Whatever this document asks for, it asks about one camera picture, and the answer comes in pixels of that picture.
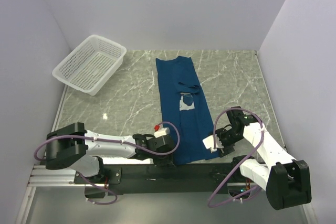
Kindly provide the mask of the blue mickey mouse t-shirt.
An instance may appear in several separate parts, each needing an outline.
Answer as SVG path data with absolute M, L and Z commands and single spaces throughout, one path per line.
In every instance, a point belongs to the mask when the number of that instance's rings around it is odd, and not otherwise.
M 174 124 L 180 144 L 173 153 L 175 165 L 219 157 L 203 144 L 214 128 L 205 95 L 191 58 L 156 59 L 162 120 Z

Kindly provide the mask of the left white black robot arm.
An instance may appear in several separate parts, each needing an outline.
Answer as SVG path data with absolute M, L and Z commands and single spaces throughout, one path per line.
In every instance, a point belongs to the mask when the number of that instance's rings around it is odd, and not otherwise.
M 47 135 L 46 168 L 71 168 L 93 183 L 109 176 L 102 157 L 113 156 L 143 161 L 151 159 L 155 165 L 173 163 L 172 153 L 178 143 L 167 127 L 154 134 L 111 136 L 85 129 L 83 123 L 73 123 Z

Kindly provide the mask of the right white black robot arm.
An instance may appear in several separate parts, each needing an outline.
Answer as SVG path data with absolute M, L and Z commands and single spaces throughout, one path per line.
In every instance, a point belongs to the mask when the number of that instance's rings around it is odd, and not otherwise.
M 275 210 L 310 203 L 312 196 L 308 164 L 288 154 L 256 114 L 239 106 L 226 109 L 223 113 L 227 114 L 231 128 L 224 135 L 214 129 L 208 137 L 211 141 L 208 149 L 214 152 L 245 139 L 253 146 L 253 150 L 231 167 L 211 197 L 232 177 L 238 182 L 245 178 L 252 180 L 266 192 L 268 202 Z

